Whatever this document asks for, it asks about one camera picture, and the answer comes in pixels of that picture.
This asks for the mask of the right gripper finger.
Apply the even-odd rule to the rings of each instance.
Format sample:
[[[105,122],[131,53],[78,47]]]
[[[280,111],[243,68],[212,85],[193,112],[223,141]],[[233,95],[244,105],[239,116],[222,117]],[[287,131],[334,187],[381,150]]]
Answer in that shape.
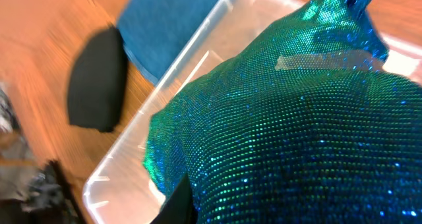
[[[193,192],[188,175],[185,174],[151,224],[196,224],[197,217]]]

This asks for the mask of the sparkly blue green fabric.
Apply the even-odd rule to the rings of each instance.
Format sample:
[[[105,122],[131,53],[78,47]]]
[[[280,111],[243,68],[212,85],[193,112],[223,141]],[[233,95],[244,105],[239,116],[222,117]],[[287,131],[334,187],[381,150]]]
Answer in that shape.
[[[150,120],[143,165],[196,223],[420,223],[421,87],[383,70],[371,0],[310,0]]]

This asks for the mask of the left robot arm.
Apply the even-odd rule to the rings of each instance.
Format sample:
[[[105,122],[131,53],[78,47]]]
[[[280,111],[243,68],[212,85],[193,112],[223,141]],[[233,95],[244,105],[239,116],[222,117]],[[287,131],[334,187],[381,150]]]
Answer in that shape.
[[[1,224],[86,223],[58,161],[38,167],[1,83]]]

